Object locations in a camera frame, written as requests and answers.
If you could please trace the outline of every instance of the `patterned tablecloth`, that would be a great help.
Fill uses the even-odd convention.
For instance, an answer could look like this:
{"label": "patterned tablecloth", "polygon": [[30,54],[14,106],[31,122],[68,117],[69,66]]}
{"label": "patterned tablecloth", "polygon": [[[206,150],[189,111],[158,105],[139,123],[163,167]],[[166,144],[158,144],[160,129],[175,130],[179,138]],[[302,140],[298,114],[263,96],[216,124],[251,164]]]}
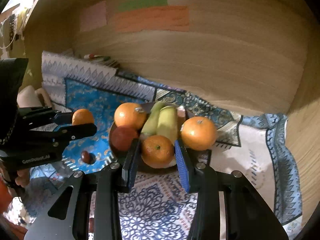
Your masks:
{"label": "patterned tablecloth", "polygon": [[[299,174],[292,154],[284,145],[285,115],[242,116],[213,106],[188,91],[101,63],[48,52],[42,55],[42,73],[43,87],[54,107],[64,112],[89,109],[95,117],[98,132],[93,137],[72,141],[63,153],[62,162],[31,169],[31,182],[23,204],[14,199],[5,214],[11,221],[29,227],[52,194],[74,171],[99,171],[116,160],[109,147],[108,135],[114,111],[121,103],[161,100],[209,117],[218,128],[218,139],[211,148],[212,154],[202,156],[201,161],[217,171],[240,170],[274,211],[289,238],[293,239],[300,231]],[[93,165],[81,161],[83,150],[95,154]],[[118,199],[123,239],[172,240],[186,239],[197,194],[184,192],[177,172],[166,175],[138,173],[134,189],[129,194],[119,194]],[[220,215],[220,238],[225,239],[222,208]]]}

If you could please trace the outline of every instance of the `pink sticky note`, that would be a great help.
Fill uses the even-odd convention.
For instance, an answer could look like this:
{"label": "pink sticky note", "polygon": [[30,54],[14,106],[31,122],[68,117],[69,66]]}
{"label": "pink sticky note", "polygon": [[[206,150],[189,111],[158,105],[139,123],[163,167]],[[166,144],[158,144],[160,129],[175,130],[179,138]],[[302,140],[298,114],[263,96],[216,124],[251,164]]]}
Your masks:
{"label": "pink sticky note", "polygon": [[80,32],[91,31],[106,24],[106,1],[87,7],[80,13]]}

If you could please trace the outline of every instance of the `green sticky note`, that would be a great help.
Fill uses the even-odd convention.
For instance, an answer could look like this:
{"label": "green sticky note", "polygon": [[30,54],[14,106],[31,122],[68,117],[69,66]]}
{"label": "green sticky note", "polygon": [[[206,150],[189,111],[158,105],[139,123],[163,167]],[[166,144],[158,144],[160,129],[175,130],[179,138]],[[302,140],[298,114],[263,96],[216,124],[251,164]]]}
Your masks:
{"label": "green sticky note", "polygon": [[132,11],[153,6],[167,6],[168,0],[131,0],[118,6],[119,12]]}

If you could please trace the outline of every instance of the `fruit bowl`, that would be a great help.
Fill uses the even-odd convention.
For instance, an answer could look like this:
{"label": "fruit bowl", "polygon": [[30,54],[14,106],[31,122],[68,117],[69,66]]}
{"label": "fruit bowl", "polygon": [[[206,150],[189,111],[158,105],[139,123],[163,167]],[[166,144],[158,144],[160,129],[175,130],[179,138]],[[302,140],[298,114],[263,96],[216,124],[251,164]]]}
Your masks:
{"label": "fruit bowl", "polygon": [[[151,108],[153,107],[154,104],[155,104],[155,102],[144,103],[144,104],[141,104],[141,107],[143,108],[143,110],[147,114],[150,114]],[[193,116],[194,116],[194,114],[186,109],[186,118],[188,119]],[[116,128],[117,128],[116,124],[113,123],[111,126],[111,129],[110,129],[110,134],[109,134],[109,144],[110,144],[110,149],[111,149],[113,155],[121,163],[124,161],[124,159],[127,155],[127,152],[119,151],[119,150],[115,149],[115,147],[113,147],[113,145],[110,141],[111,135]],[[145,173],[166,174],[166,173],[170,173],[170,172],[173,172],[176,170],[177,170],[177,164],[175,162],[175,159],[173,159],[172,162],[166,168],[159,168],[159,169],[155,169],[155,168],[148,166],[147,164],[144,163],[144,161],[141,158],[139,158],[139,161],[138,161],[138,171],[145,172]]]}

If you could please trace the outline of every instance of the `mug handle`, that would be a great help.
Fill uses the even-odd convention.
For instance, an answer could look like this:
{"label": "mug handle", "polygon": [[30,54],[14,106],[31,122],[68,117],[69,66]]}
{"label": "mug handle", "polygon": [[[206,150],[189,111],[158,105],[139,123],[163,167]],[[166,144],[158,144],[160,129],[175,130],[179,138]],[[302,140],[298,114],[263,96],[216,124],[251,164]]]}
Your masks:
{"label": "mug handle", "polygon": [[48,107],[52,107],[52,103],[47,91],[44,88],[39,88],[35,91],[35,94],[39,97],[41,95],[44,100],[44,104]]}

